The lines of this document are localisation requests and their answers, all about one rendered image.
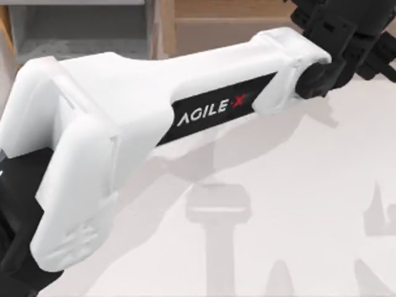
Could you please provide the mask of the wooden cupboard side panel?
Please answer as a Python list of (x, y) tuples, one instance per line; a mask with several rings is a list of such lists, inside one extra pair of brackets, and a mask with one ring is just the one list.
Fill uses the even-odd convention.
[(10, 75), (17, 72), (9, 10), (0, 4), (0, 70)]

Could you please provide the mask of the grey pierced drawer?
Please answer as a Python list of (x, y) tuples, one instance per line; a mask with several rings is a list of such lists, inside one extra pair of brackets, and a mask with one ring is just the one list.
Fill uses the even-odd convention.
[(154, 0), (7, 0), (15, 59), (150, 56)]

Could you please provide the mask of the pale wooden drawer front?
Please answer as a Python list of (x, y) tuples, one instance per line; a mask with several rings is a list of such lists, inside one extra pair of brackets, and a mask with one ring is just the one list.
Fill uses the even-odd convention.
[(153, 0), (151, 58), (167, 59), (177, 53), (175, 0)]

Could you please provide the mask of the wooden cupboard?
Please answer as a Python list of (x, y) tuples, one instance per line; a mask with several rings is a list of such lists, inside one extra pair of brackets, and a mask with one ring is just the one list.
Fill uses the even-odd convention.
[(176, 54), (232, 45), (255, 33), (297, 26), (291, 0), (175, 0)]

